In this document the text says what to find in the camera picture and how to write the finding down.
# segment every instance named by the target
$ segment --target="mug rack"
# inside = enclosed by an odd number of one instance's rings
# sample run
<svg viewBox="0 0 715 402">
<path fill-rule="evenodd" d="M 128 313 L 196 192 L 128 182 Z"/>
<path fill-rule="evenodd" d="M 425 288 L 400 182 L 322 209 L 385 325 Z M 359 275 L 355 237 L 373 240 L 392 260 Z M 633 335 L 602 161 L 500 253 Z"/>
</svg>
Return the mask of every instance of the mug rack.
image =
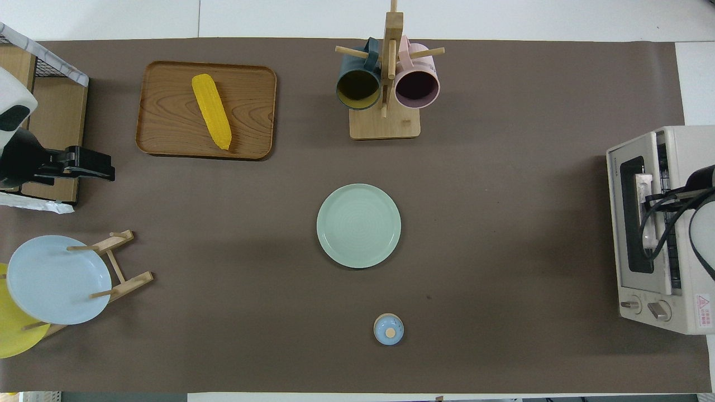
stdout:
<svg viewBox="0 0 715 402">
<path fill-rule="evenodd" d="M 395 98 L 395 68 L 400 38 L 403 35 L 404 14 L 397 11 L 397 0 L 390 1 L 390 11 L 385 16 L 383 47 L 378 59 L 382 63 L 381 100 L 366 110 L 350 110 L 350 138 L 352 139 L 398 139 L 420 135 L 420 110 L 404 107 Z M 335 51 L 367 59 L 368 53 L 343 46 Z M 411 59 L 444 54 L 439 47 L 410 53 Z"/>
</svg>

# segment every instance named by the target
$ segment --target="white surface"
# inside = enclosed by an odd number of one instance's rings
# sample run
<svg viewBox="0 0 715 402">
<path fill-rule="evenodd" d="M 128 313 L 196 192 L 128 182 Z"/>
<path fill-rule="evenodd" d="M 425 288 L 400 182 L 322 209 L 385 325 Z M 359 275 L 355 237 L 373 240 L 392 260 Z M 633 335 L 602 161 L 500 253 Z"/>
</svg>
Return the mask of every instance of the white surface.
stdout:
<svg viewBox="0 0 715 402">
<path fill-rule="evenodd" d="M 58 214 L 69 214 L 74 212 L 74 208 L 69 204 L 61 204 L 55 201 L 40 200 L 23 195 L 0 192 L 0 205 L 8 207 L 24 208 L 26 210 L 50 211 Z"/>
<path fill-rule="evenodd" d="M 35 40 L 383 35 L 388 0 L 0 0 Z M 707 0 L 400 0 L 414 38 L 712 41 Z"/>
<path fill-rule="evenodd" d="M 200 36 L 382 37 L 388 0 L 202 0 Z M 706 0 L 401 0 L 405 33 L 433 39 L 715 40 Z"/>
<path fill-rule="evenodd" d="M 675 49 L 685 124 L 715 124 L 715 43 L 678 43 Z M 715 388 L 715 335 L 708 335 L 707 342 Z"/>
<path fill-rule="evenodd" d="M 61 402 L 62 392 L 59 391 L 29 391 L 18 394 L 20 402 Z"/>
<path fill-rule="evenodd" d="M 521 398 L 565 398 L 569 396 L 646 395 L 642 393 L 273 393 L 273 392 L 204 392 L 190 393 L 187 402 L 401 402 L 434 401 L 502 401 Z"/>
<path fill-rule="evenodd" d="M 0 21 L 36 41 L 187 38 L 199 0 L 0 0 Z"/>
</svg>

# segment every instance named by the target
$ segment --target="small blue lid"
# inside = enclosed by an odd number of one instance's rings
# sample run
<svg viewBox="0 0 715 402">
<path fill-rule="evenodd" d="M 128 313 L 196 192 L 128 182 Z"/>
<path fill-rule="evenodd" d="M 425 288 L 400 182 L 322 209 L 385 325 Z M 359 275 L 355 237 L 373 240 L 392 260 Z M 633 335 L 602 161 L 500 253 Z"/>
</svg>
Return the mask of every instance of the small blue lid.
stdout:
<svg viewBox="0 0 715 402">
<path fill-rule="evenodd" d="M 385 313 L 375 320 L 375 338 L 383 345 L 392 346 L 402 340 L 405 335 L 405 327 L 400 318 L 391 313 Z"/>
</svg>

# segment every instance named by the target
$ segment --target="yellow plate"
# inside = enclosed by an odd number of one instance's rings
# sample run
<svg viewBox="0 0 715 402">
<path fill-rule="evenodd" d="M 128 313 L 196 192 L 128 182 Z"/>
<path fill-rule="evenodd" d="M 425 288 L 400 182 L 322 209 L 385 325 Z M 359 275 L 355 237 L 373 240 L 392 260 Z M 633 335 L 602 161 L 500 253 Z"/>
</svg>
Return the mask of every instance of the yellow plate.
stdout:
<svg viewBox="0 0 715 402">
<path fill-rule="evenodd" d="M 0 264 L 0 275 L 5 274 L 7 264 Z M 17 307 L 5 279 L 0 279 L 0 358 L 15 356 L 35 346 L 47 333 L 49 324 L 30 330 L 22 330 L 22 327 L 36 322 L 37 319 Z"/>
</svg>

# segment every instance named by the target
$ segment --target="corn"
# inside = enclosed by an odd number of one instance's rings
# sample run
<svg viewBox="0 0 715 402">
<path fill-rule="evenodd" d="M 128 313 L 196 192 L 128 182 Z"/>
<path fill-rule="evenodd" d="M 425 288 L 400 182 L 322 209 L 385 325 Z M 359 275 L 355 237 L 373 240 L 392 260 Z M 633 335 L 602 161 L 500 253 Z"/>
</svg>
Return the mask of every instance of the corn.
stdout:
<svg viewBox="0 0 715 402">
<path fill-rule="evenodd" d="M 211 138 L 219 148 L 228 149 L 231 145 L 231 126 L 214 79 L 208 74 L 199 74 L 191 79 L 191 86 Z"/>
</svg>

